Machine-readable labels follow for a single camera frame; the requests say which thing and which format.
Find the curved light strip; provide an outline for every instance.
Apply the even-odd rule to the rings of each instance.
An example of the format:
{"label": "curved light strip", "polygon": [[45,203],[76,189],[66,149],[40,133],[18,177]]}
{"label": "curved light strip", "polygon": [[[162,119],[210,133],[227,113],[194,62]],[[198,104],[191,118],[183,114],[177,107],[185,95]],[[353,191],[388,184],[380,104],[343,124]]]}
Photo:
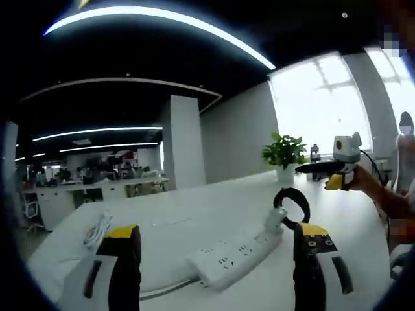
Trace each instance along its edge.
{"label": "curved light strip", "polygon": [[155,144],[158,144],[158,143],[107,144],[105,146],[91,146],[91,147],[82,147],[82,148],[74,148],[74,149],[64,149],[64,150],[59,150],[59,152],[76,151],[76,150],[86,150],[86,149],[96,149],[96,148],[124,147],[124,146],[150,146],[150,145],[155,145]]}
{"label": "curved light strip", "polygon": [[127,128],[94,128],[92,130],[83,130],[83,131],[75,131],[75,132],[67,132],[67,133],[43,136],[43,137],[35,138],[32,141],[42,141],[48,138],[60,137],[60,136],[66,136],[66,135],[74,135],[74,134],[82,134],[82,133],[106,132],[106,131],[130,131],[130,130],[162,130],[162,129],[163,128],[161,126],[131,126]]}
{"label": "curved light strip", "polygon": [[196,28],[210,32],[211,34],[214,34],[232,43],[234,46],[240,48],[241,50],[247,52],[252,57],[259,60],[263,65],[267,66],[270,70],[274,70],[276,68],[274,64],[271,63],[269,60],[267,60],[264,56],[262,56],[257,51],[255,51],[253,48],[251,48],[249,45],[247,45],[246,43],[243,43],[241,40],[235,38],[231,34],[228,34],[227,32],[224,32],[223,30],[213,25],[210,25],[208,23],[205,23],[204,21],[201,21],[197,18],[193,18],[187,15],[176,13],[176,12],[171,12],[168,10],[162,10],[159,8],[146,8],[143,6],[111,6],[108,8],[97,8],[95,10],[81,12],[81,13],[69,16],[67,18],[61,19],[60,21],[50,26],[43,35],[45,36],[48,33],[60,27],[63,27],[71,23],[75,23],[77,21],[81,21],[83,19],[96,17],[96,16],[117,15],[117,14],[137,14],[137,15],[162,17],[162,18],[171,19],[173,21],[179,21],[180,23],[185,23],[190,26],[194,26]]}
{"label": "curved light strip", "polygon": [[60,89],[61,87],[66,86],[76,86],[78,84],[85,84],[85,83],[95,83],[95,82],[142,82],[142,83],[151,83],[151,84],[161,84],[165,86],[175,86],[175,87],[181,87],[184,89],[191,89],[192,91],[199,91],[202,93],[210,94],[213,96],[218,96],[219,99],[222,98],[221,94],[209,91],[207,89],[202,89],[200,87],[195,86],[187,86],[185,84],[176,83],[176,82],[169,82],[169,81],[163,81],[163,80],[155,80],[155,79],[146,79],[146,78],[125,78],[125,77],[116,77],[116,78],[92,78],[92,79],[83,79],[83,80],[74,80],[74,81],[68,81],[60,84],[55,84],[54,86],[46,87],[45,89],[41,89],[39,91],[36,91],[34,93],[31,93],[27,95],[26,97],[23,97],[19,102],[24,102],[25,100],[31,99],[32,97],[38,96],[40,94],[43,94],[48,91],[52,91],[53,89]]}

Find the black strap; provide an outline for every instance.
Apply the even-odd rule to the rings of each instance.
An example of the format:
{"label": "black strap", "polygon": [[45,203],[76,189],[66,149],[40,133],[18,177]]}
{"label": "black strap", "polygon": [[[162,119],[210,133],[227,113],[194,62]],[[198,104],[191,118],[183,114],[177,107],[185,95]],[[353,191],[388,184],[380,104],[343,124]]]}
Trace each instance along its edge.
{"label": "black strap", "polygon": [[[284,198],[291,199],[301,207],[301,210],[304,212],[304,219],[301,222],[308,223],[310,220],[310,205],[304,194],[295,188],[282,188],[274,198],[274,208],[277,209],[282,207]],[[289,220],[287,217],[285,217],[282,222],[291,230],[294,230],[297,224],[296,222]]]}

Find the hand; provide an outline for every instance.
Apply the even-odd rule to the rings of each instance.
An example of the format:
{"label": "hand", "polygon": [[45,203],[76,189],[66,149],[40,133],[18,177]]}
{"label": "hand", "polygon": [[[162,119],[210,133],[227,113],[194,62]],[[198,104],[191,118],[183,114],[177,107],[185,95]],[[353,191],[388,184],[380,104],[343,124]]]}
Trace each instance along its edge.
{"label": "hand", "polygon": [[373,187],[374,183],[376,183],[376,180],[372,174],[360,165],[357,165],[355,169],[355,177],[350,183],[350,189],[366,192],[370,187]]}

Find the power strip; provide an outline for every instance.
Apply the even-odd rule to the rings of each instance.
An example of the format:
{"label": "power strip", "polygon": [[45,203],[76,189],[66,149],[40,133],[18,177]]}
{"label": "power strip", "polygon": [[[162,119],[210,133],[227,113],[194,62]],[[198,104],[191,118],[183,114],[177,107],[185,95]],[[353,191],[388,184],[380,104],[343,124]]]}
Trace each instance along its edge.
{"label": "power strip", "polygon": [[262,262],[281,242],[283,230],[218,242],[189,256],[200,280],[215,290],[224,290],[242,279]]}

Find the wall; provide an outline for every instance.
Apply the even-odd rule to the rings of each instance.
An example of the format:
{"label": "wall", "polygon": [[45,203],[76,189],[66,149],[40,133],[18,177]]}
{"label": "wall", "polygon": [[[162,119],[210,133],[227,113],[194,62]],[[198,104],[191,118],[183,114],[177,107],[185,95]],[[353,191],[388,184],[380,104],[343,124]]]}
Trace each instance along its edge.
{"label": "wall", "polygon": [[345,55],[344,61],[361,93],[368,115],[375,156],[390,157],[398,134],[394,112],[385,85],[366,53]]}
{"label": "wall", "polygon": [[93,157],[108,157],[112,154],[111,151],[107,152],[93,152],[90,154],[72,154],[69,155],[66,159],[67,169],[72,173],[77,171],[78,167],[83,167],[87,159],[91,159]]}
{"label": "wall", "polygon": [[171,131],[177,189],[205,185],[199,104],[196,98],[171,95]]}
{"label": "wall", "polygon": [[[366,53],[345,55],[366,106],[374,142],[374,155],[394,154],[396,122],[388,93]],[[263,145],[278,132],[268,83],[245,91],[201,115],[205,171],[208,183],[239,178],[268,170],[260,157]]]}
{"label": "wall", "polygon": [[18,138],[18,126],[13,122],[2,122],[0,124],[0,133],[2,138],[0,143],[1,154],[1,181],[3,184],[2,200],[3,206],[10,219],[14,220],[20,226],[26,224],[23,215],[23,206],[21,198],[18,196],[18,190],[21,185],[21,176],[16,173],[16,141]]}
{"label": "wall", "polygon": [[215,183],[269,170],[261,159],[271,132],[278,131],[268,82],[200,116],[206,180]]}
{"label": "wall", "polygon": [[164,173],[169,179],[169,189],[174,190],[176,189],[176,176],[174,174],[170,99],[162,109],[160,123],[163,125]]}
{"label": "wall", "polygon": [[161,170],[159,147],[137,150],[138,165],[149,166],[151,170]]}

